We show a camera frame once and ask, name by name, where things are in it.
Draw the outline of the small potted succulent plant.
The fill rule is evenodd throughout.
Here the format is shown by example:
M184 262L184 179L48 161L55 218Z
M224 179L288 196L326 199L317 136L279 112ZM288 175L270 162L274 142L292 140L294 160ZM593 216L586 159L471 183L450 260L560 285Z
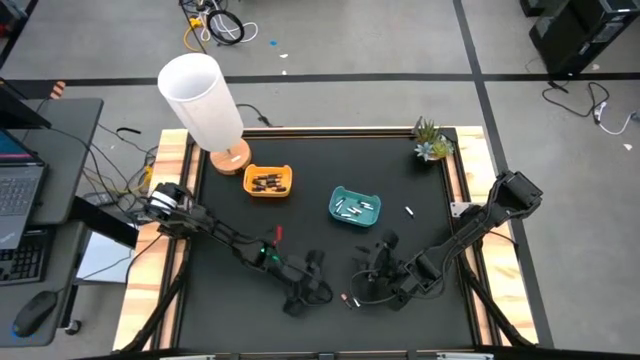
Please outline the small potted succulent plant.
M416 146L416 156L424 162L438 161L452 155L453 143L442 134L441 129L432 120L420 117L412 131Z

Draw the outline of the black computer tower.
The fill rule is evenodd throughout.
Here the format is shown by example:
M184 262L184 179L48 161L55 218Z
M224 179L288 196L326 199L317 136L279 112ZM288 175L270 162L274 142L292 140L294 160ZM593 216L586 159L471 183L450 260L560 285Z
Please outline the black computer tower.
M640 0L549 0L529 37L550 75L574 76L639 17Z

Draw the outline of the teal plastic bin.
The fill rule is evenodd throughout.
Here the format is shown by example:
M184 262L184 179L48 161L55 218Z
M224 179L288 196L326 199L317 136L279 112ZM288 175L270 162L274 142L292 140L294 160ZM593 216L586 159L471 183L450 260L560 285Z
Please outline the teal plastic bin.
M336 206L336 203L342 198L345 198L345 200L342 203L342 208L340 210L340 213L336 214L335 209L338 207ZM360 201L364 201L371 204L370 207L373 207L374 210L361 208ZM345 222L351 225L356 225L363 228L368 228L373 226L377 222L380 211L381 211L381 207L382 207L382 202L377 195L364 195L358 192L348 190L344 186L338 186L333 190L333 193L331 195L329 205L328 205L328 211L329 211L329 214L338 221L342 221L342 222ZM356 215L351 213L349 210L347 210L348 208L357 210L359 214ZM340 214L351 214L352 217L345 218L345 217L341 217Z

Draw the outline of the black frame strut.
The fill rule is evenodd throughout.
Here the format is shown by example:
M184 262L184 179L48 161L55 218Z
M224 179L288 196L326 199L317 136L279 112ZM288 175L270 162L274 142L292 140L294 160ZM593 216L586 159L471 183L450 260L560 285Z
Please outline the black frame strut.
M514 347L535 347L535 344L524 338L515 326L508 320L506 315L494 302L487 290L482 286L475 273L471 269L466 255L461 256L460 263L463 270L461 271L464 281L472 288L479 297L488 312L488 318L492 319L496 326L504 333Z
M125 274L126 290L113 350L172 346L179 292L187 278L190 244L165 235L141 235Z

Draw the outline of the black keyboard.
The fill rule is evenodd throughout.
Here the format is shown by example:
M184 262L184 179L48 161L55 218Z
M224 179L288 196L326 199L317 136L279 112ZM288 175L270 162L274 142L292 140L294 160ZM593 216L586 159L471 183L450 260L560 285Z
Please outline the black keyboard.
M53 237L49 228L33 229L23 236L17 248L0 250L0 286L41 282Z

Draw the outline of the white lamp with wooden base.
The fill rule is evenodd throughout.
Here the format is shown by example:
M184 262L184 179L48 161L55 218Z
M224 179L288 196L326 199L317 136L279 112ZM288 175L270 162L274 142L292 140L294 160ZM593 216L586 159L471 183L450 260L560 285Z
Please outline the white lamp with wooden base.
M232 175L249 165L244 123L213 57L190 53L172 59L160 70L157 86L218 172Z

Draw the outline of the light grey flat panel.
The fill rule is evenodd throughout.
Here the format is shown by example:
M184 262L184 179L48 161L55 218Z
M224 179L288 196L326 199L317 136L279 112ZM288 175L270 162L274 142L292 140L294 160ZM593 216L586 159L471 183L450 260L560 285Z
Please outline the light grey flat panel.
M90 282L124 284L134 255L134 249L92 232L76 278Z

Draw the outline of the yellow plastic bin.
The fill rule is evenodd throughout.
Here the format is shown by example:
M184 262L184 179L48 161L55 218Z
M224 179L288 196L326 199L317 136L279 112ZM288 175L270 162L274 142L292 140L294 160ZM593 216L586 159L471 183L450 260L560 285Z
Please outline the yellow plastic bin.
M262 187L260 185L255 185L252 183L252 181L255 180L254 177L269 175L269 174L282 174L282 178L279 178L279 179L269 178L267 180L280 180L280 181L287 182L286 186L281 186L281 187L286 187L287 191L276 192L271 188L266 188L266 190L262 192L252 191L253 187L256 187L256 186ZM269 167L269 166L256 166L255 164L251 164L245 169L244 178L243 178L244 190L253 197L262 197L262 198L287 197L291 192L292 183L293 183L293 170L288 165Z

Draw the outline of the small black box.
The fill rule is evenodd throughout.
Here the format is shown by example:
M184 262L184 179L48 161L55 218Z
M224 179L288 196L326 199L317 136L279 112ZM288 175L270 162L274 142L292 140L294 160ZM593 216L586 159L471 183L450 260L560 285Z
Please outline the small black box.
M518 0L526 17L540 16L546 7L546 0Z

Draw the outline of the black desk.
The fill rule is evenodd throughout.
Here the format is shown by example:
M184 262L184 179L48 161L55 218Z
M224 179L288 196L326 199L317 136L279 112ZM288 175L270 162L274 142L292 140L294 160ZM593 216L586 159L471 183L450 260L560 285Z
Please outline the black desk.
M51 123L49 129L11 130L11 135L34 152L47 166L36 201L22 234L49 228L51 241L46 274L41 282L0 286L0 348L46 346L66 319L66 306L80 266L90 230L69 220L71 206L89 155L89 146L103 107L100 99L45 100L24 102ZM59 293L54 315L58 329L27 339L11 334L12 321L20 308L43 290Z

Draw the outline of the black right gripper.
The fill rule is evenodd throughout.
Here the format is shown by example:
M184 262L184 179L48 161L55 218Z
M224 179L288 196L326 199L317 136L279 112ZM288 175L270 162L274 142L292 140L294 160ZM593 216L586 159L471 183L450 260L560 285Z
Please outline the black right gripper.
M378 242L368 256L367 289L361 290L357 297L362 308L374 308L382 305L391 310L401 310L411 299L410 285L405 282L415 265L413 257L400 259L395 255L396 244Z

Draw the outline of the black aluminium table frame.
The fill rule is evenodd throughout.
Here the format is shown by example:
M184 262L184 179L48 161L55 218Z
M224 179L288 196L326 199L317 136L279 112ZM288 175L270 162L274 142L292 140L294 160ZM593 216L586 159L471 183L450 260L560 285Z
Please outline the black aluminium table frame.
M237 231L278 242L285 256L325 252L324 280L334 292L323 306L299 316L283 312L286 292L274 277L243 266L231 251L205 235L190 243L188 277L173 343L218 355L407 350L464 350L480 341L480 327L459 269L447 273L444 294L414 299L394 311L385 305L350 309L340 294L349 292L356 258L387 230L398 234L398 257L444 242L452 232L452 189L442 163L424 164L412 153L406 130L334 129L252 133L248 138L259 165L288 165L291 193L255 198L240 176L226 176L201 165L197 201ZM328 211L338 186L382 202L368 228L334 219ZM405 210L408 206L411 217Z

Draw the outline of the black power adapter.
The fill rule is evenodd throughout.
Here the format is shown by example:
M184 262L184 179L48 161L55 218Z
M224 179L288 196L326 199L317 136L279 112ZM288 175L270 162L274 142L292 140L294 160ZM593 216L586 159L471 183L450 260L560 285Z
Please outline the black power adapter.
M82 198L96 207L112 206L119 202L118 195L111 192L87 193Z

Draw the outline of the dark grey laptop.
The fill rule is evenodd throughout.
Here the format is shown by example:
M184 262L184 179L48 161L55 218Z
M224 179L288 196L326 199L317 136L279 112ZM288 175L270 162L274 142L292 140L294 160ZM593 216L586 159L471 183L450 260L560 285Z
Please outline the dark grey laptop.
M46 169L34 152L0 129L0 250L18 247Z

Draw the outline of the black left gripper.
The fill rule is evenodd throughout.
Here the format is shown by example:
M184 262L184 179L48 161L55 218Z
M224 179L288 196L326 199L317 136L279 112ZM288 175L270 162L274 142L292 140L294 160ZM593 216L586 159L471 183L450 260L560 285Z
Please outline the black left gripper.
M284 313L289 316L301 315L306 305L331 302L331 287L322 273L324 258L324 251L310 250L304 258L287 256L282 259L282 274L289 281Z

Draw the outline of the black slanted panel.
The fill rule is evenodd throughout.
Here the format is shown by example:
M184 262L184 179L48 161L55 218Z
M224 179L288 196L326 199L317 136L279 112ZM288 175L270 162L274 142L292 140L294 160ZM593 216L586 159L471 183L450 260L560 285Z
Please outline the black slanted panel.
M81 221L92 231L131 249L137 245L139 231L136 228L80 197L74 198L68 219Z

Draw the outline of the black computer mouse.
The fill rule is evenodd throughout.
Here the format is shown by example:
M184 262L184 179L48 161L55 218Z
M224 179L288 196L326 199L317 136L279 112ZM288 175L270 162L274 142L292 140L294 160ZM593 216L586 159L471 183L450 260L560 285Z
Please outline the black computer mouse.
M43 290L28 300L15 315L10 330L18 339L27 339L39 333L53 332L58 329L55 312L59 303L59 293Z

